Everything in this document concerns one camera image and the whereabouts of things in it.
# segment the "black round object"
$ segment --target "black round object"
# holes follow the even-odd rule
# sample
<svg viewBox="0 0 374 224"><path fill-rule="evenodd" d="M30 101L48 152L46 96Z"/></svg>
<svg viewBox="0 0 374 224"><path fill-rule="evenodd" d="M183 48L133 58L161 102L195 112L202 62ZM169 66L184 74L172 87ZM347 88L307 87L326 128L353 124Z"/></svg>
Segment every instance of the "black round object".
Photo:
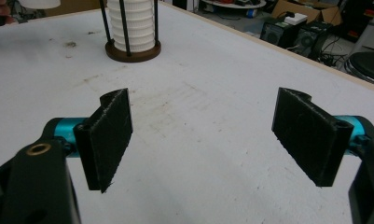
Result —
<svg viewBox="0 0 374 224"><path fill-rule="evenodd" d="M122 63L140 63L157 57L161 51L161 44L158 41L153 49L128 55L127 52L117 49L114 45L114 39L112 39L111 42L105 44L105 51L108 57L115 61Z"/></svg>
<svg viewBox="0 0 374 224"><path fill-rule="evenodd" d="M374 52L358 52L350 56L349 60L356 70L374 79Z"/></svg>
<svg viewBox="0 0 374 224"><path fill-rule="evenodd" d="M313 39L311 36L303 36L300 40L300 43L303 47L311 47L313 43Z"/></svg>

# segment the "black cable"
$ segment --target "black cable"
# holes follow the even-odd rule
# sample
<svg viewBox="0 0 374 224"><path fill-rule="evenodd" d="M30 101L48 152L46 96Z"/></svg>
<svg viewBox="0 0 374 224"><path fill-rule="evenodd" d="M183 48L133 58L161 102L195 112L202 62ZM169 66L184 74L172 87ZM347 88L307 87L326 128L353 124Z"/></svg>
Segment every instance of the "black cable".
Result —
<svg viewBox="0 0 374 224"><path fill-rule="evenodd" d="M227 17L219 15L219 13L215 13L215 15L221 18L222 20L227 20L227 21L239 21L241 19L240 17L239 18L227 18Z"/></svg>
<svg viewBox="0 0 374 224"><path fill-rule="evenodd" d="M338 62L345 61L345 58L344 58L345 56L347 56L347 54L336 55L336 54L331 54L331 53L323 53L318 59L318 61L327 66L335 67L337 66Z"/></svg>
<svg viewBox="0 0 374 224"><path fill-rule="evenodd" d="M332 24L332 21L336 18L336 16L340 13L340 9L338 8L338 11L335 13L334 17L332 17L332 20L329 22Z"/></svg>
<svg viewBox="0 0 374 224"><path fill-rule="evenodd" d="M334 40L334 41L330 42L329 44L327 44L326 47L325 47L324 49L321 50L321 52L326 51L326 49L327 49L329 46L335 44L335 43L338 42L339 40L340 40L340 36L338 36L338 38L337 38L336 40Z"/></svg>

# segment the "white container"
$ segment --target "white container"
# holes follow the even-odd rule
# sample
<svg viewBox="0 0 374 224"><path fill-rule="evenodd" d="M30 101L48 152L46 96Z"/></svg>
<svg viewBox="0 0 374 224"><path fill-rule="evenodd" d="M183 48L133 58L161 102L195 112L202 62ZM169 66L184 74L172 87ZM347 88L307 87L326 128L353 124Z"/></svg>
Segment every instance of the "white container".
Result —
<svg viewBox="0 0 374 224"><path fill-rule="evenodd" d="M113 17L110 15L111 18L111 25L117 26L117 27L123 27L122 26L122 19ZM154 27L154 18L148 17L148 18L142 18L142 19L136 19L136 20L126 20L126 24L128 26L128 29L131 28L139 28L139 27L147 27L152 26Z"/></svg>
<svg viewBox="0 0 374 224"><path fill-rule="evenodd" d="M61 0L19 0L19 3L23 7L47 9L58 7L61 4Z"/></svg>
<svg viewBox="0 0 374 224"><path fill-rule="evenodd" d="M139 44L146 44L154 39L154 33L149 35L140 35L140 36L129 36L129 43L131 45L139 45ZM115 35L114 40L116 40L119 44L125 43L125 37L123 35Z"/></svg>
<svg viewBox="0 0 374 224"><path fill-rule="evenodd" d="M111 9L109 8L110 15L113 15L113 17L119 17L121 20L120 10ZM126 20L136 20L141 18L148 18L153 17L154 12L152 10L152 7L141 9L141 10L129 10L125 11Z"/></svg>
<svg viewBox="0 0 374 224"><path fill-rule="evenodd" d="M125 18L131 52L143 52L155 47L155 25L152 0L125 0ZM126 51L119 1L108 0L115 47Z"/></svg>
<svg viewBox="0 0 374 224"><path fill-rule="evenodd" d="M139 10L139 9L143 9L143 8L149 8L149 7L153 7L153 3L151 0L147 1L147 0L126 0L124 1L124 5L125 5L125 10L126 11L130 11L130 10ZM107 6L108 8L113 8L113 9L116 9L116 8L120 8L119 7L119 1L118 0L108 0L107 1Z"/></svg>
<svg viewBox="0 0 374 224"><path fill-rule="evenodd" d="M125 44L115 42L114 45L117 49L120 49L126 52ZM144 52L149 49L153 49L155 47L155 41L150 41L148 43L139 44L139 45L130 45L130 47L131 47L131 52L134 52L134 53Z"/></svg>
<svg viewBox="0 0 374 224"><path fill-rule="evenodd" d="M123 27L118 27L113 24L113 33L115 35L122 35L123 36ZM148 26L142 26L142 27L135 27L135 28L130 28L128 27L128 35L129 36L139 36L139 35L149 35L154 33L154 27L151 25Z"/></svg>

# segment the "floor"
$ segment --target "floor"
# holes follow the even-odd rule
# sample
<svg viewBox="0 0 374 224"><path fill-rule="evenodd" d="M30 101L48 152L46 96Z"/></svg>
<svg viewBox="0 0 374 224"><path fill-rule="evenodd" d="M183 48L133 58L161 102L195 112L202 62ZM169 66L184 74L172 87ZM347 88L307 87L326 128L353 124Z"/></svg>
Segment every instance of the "floor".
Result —
<svg viewBox="0 0 374 224"><path fill-rule="evenodd" d="M246 17L245 9L225 7L217 7L214 12L210 12L201 6L201 8L195 9L195 13L256 38L260 38L263 24L267 18L270 18L270 13L259 10L253 19L249 19ZM323 46L324 53L326 54L326 57L323 57L323 61L325 62L321 63L343 71L343 61L346 55L352 50L353 45L354 43L348 40L330 35Z"/></svg>

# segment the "white table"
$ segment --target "white table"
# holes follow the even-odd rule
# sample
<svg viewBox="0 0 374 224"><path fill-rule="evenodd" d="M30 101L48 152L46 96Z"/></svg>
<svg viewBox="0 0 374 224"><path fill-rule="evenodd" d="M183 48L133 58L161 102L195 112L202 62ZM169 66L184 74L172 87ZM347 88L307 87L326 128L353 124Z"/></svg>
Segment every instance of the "white table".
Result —
<svg viewBox="0 0 374 224"><path fill-rule="evenodd" d="M279 87L374 123L373 85L163 4L159 40L157 58L118 63L99 11L1 27L0 165L48 120L90 116L129 88L134 133L108 192L88 191L68 159L84 224L351 223L359 159L317 188L271 123Z"/></svg>

